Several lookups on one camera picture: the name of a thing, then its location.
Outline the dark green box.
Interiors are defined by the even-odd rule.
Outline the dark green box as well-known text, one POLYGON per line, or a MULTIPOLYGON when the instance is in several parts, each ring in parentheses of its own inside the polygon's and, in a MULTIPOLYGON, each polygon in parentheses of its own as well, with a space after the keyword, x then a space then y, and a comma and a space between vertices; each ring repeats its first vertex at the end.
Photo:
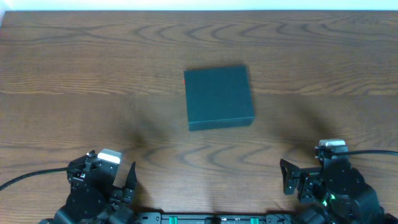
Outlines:
POLYGON ((184 71, 190 131, 249 126, 255 118, 245 65, 184 71))

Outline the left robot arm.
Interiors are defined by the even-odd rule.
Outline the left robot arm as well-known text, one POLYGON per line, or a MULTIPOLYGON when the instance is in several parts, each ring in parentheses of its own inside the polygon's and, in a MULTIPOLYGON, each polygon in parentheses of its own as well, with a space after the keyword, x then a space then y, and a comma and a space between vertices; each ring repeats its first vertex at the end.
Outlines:
POLYGON ((53 218, 40 224, 68 223, 138 223, 130 208, 137 186, 136 163, 133 162, 122 187, 114 185, 122 154, 103 149, 90 151, 71 161, 67 167, 70 193, 65 205, 53 218))

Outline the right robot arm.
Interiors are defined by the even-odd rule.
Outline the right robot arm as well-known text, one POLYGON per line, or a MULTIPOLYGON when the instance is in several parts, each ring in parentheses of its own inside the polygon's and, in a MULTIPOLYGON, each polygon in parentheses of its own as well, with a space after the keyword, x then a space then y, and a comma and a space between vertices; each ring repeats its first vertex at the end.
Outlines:
POLYGON ((282 159, 280 168, 284 193, 298 192, 299 202, 310 205, 292 223, 397 224, 397 218, 384 211, 376 191, 347 158, 304 169, 282 159))

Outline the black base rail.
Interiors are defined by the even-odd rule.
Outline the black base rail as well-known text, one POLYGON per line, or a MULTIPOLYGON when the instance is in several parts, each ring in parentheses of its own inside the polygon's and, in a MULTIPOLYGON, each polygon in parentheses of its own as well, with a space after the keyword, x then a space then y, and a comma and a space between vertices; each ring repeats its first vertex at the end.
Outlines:
POLYGON ((161 214, 142 212, 136 214, 136 224, 291 224, 293 215, 271 213, 265 215, 214 215, 214 214, 161 214))

